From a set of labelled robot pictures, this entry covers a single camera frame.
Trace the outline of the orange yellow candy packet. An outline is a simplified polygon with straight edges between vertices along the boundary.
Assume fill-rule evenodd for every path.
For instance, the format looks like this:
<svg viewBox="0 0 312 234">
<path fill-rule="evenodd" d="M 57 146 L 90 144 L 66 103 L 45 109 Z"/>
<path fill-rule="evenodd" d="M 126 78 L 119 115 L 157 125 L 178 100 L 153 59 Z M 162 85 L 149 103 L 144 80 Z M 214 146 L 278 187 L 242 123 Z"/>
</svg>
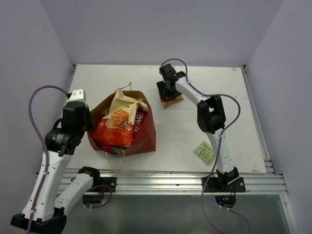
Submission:
<svg viewBox="0 0 312 234">
<path fill-rule="evenodd" d="M 161 102 L 161 105 L 162 105 L 163 109 L 167 109 L 171 105 L 179 103 L 179 102 L 181 102 L 183 100 L 184 99 L 183 99 L 183 97 L 181 95 L 179 95 L 179 96 L 177 96 L 177 97 L 175 97 L 174 99 L 171 99 L 171 100 L 165 100 L 165 98 L 160 97 L 160 102 Z"/>
</svg>

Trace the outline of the pink REAL chips bag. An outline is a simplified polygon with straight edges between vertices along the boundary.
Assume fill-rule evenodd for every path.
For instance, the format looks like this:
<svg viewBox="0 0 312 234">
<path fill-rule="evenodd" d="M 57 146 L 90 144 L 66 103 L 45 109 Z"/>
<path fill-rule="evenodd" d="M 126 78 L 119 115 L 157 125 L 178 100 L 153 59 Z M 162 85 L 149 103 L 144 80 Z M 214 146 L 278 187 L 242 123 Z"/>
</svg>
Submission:
<svg viewBox="0 0 312 234">
<path fill-rule="evenodd" d="M 134 143 L 135 138 L 137 137 L 140 128 L 146 118 L 146 115 L 148 112 L 144 111 L 143 109 L 139 108 L 136 112 L 136 117 L 134 121 L 134 129 L 133 129 L 133 138 L 132 138 L 132 143 Z M 117 155 L 119 153 L 122 153 L 123 150 L 128 149 L 128 147 L 125 146 L 118 146 L 118 145 L 107 145 L 104 143 L 100 144 L 101 150 L 110 153 L 112 155 Z"/>
</svg>

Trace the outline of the orange beige chips bag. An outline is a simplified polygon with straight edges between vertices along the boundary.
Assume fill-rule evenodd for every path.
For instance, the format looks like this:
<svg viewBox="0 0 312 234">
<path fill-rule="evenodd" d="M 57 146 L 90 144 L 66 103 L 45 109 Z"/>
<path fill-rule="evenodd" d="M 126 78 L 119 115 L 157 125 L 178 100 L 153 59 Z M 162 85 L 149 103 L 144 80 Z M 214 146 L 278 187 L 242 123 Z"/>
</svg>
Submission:
<svg viewBox="0 0 312 234">
<path fill-rule="evenodd" d="M 90 137 L 106 145 L 129 147 L 133 140 L 138 108 L 149 111 L 149 106 L 141 97 L 130 97 L 117 89 L 91 111 L 96 128 Z"/>
</svg>

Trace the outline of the red paper bag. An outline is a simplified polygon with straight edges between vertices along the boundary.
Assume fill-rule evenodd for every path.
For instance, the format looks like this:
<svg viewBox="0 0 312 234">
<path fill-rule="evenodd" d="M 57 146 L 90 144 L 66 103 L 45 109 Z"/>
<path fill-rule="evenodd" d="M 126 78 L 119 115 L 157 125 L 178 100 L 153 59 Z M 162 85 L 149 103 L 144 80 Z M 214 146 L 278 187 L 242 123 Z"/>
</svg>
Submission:
<svg viewBox="0 0 312 234">
<path fill-rule="evenodd" d="M 147 101 L 145 95 L 141 92 L 141 91 L 124 91 L 124 93 L 127 96 L 130 96 L 132 98 L 138 98 L 141 97 L 143 99 L 143 101 L 145 103 L 147 103 L 147 105 L 149 106 L 149 111 L 148 114 L 146 115 L 146 118 L 140 128 L 140 131 L 138 133 L 138 135 L 135 138 L 134 143 L 132 143 L 128 149 L 123 150 L 122 153 L 117 154 L 118 156 L 123 157 L 123 160 L 126 159 L 126 156 L 130 156 L 130 155 L 136 155 L 136 154 L 141 154 L 141 153 L 147 153 L 147 152 L 151 152 L 151 151 L 155 151 L 156 150 L 156 130 L 155 130 L 155 125 L 154 125 L 154 120 L 153 120 L 153 115 L 152 115 L 152 109 L 151 106 L 149 104 L 149 102 Z M 93 131 L 89 131 L 88 132 L 88 139 L 89 142 L 92 146 L 92 148 L 98 152 L 98 153 L 103 153 L 107 159 L 107 161 L 109 162 L 111 169 L 117 173 L 117 174 L 121 174 L 124 172 L 126 165 L 123 165 L 123 169 L 121 171 L 117 171 L 115 170 L 115 168 L 113 167 L 111 160 L 110 160 L 110 153 L 107 153 L 103 150 L 101 150 L 100 148 L 100 142 L 97 141 L 93 141 L 92 138 L 90 137 L 90 133 Z"/>
</svg>

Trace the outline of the green small sachet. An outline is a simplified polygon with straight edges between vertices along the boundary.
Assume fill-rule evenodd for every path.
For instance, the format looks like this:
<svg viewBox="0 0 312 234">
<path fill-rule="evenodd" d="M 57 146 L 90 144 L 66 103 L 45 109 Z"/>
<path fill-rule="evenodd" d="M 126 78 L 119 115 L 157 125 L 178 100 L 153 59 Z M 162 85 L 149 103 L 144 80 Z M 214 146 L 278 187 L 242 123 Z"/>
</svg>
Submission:
<svg viewBox="0 0 312 234">
<path fill-rule="evenodd" d="M 215 153 L 212 147 L 205 141 L 201 142 L 193 153 L 203 160 L 207 165 L 210 165 L 215 159 Z"/>
</svg>

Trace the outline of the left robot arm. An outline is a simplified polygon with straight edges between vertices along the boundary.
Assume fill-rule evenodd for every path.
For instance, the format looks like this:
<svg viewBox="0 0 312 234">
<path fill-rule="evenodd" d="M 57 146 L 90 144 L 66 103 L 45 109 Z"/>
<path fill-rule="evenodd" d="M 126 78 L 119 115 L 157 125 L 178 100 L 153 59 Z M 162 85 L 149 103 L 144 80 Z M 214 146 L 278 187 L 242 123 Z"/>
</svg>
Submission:
<svg viewBox="0 0 312 234">
<path fill-rule="evenodd" d="M 99 170 L 82 167 L 74 181 L 58 195 L 64 171 L 81 143 L 86 130 L 93 129 L 89 108 L 84 102 L 70 101 L 63 116 L 45 136 L 42 165 L 31 197 L 22 213 L 12 217 L 11 225 L 38 234 L 59 234 L 67 216 L 88 190 L 101 187 Z"/>
</svg>

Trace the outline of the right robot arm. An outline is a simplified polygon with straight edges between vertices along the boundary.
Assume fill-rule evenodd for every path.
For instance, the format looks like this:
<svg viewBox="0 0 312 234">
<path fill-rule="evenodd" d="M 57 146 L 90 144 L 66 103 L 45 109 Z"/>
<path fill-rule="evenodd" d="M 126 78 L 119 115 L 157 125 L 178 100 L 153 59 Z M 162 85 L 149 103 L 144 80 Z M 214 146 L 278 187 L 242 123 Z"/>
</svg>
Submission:
<svg viewBox="0 0 312 234">
<path fill-rule="evenodd" d="M 197 107 L 197 124 L 207 135 L 215 155 L 212 171 L 216 171 L 217 177 L 213 177 L 212 182 L 206 184 L 214 185 L 221 191 L 229 191 L 239 179 L 239 172 L 232 161 L 225 130 L 240 116 L 241 107 L 238 101 L 226 94 L 204 93 L 188 78 L 188 70 L 177 72 L 172 65 L 162 64 L 159 73 L 163 78 L 163 81 L 157 83 L 161 97 L 172 100 L 184 95 Z M 237 116 L 228 125 L 221 97 L 231 98 L 238 106 Z"/>
</svg>

